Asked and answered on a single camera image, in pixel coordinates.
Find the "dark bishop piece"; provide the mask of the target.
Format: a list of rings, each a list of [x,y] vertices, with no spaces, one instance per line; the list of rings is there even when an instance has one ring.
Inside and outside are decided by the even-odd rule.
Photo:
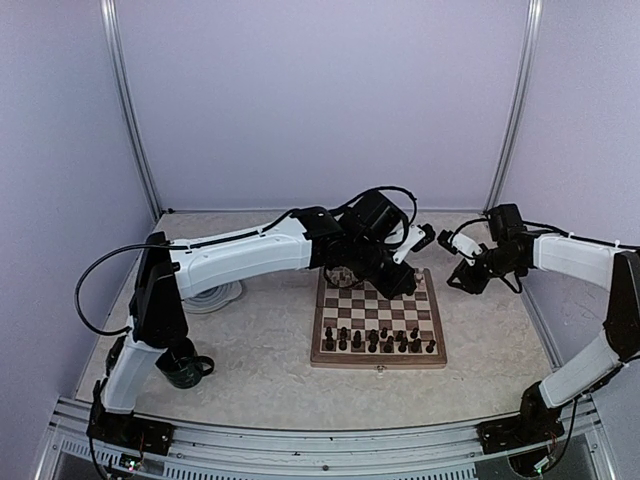
[[[396,335],[396,340],[398,342],[397,351],[399,353],[405,353],[407,351],[408,340],[403,331],[400,331]]]

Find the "dark king piece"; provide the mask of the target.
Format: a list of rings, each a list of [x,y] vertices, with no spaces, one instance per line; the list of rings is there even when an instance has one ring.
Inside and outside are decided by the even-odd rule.
[[[389,336],[386,338],[386,341],[385,341],[385,343],[384,343],[384,346],[383,346],[383,352],[384,352],[384,353],[393,353],[393,352],[394,352],[394,349],[395,349],[394,344],[395,344],[395,339],[394,339],[394,337],[393,337],[392,335],[389,335]]]

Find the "dark queen piece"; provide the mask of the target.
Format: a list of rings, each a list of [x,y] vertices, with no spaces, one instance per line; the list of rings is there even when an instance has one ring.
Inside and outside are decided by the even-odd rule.
[[[359,330],[356,330],[352,338],[352,350],[360,351],[362,347],[362,335]]]

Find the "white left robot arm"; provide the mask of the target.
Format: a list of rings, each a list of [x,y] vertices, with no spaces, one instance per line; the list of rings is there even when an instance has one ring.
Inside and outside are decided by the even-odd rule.
[[[169,240],[158,232],[142,252],[129,316],[94,388],[102,430],[121,445],[133,443],[140,424],[133,413],[154,368],[171,384],[190,389],[214,364],[188,339],[183,304],[222,285],[280,271],[339,267],[372,284],[388,299],[416,289],[405,258],[429,239],[388,197],[369,189],[346,204],[294,208],[276,220],[226,235]]]

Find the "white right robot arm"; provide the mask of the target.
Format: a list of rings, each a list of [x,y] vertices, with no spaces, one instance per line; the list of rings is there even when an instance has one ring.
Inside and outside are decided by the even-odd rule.
[[[487,226],[490,245],[465,234],[472,221],[439,234],[439,244],[461,258],[448,285],[479,295],[496,280],[525,294],[561,358],[525,389],[517,413],[479,424],[482,448],[492,453],[559,438],[562,411],[639,355],[639,249],[526,220],[514,203],[474,222]]]

